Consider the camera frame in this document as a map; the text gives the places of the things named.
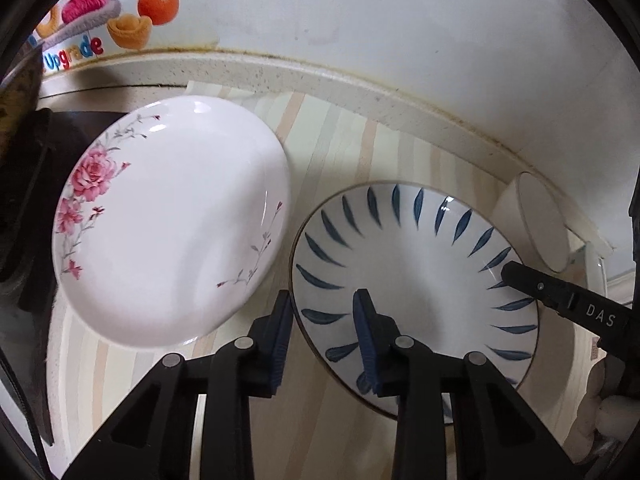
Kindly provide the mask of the gloved right hand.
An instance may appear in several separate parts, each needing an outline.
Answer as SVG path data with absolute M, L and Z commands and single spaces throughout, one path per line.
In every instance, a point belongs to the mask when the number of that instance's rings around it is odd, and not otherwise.
M 563 444 L 574 464 L 617 453 L 636 429 L 639 401 L 620 393 L 625 370 L 625 364 L 609 354 L 590 370 L 585 395 Z

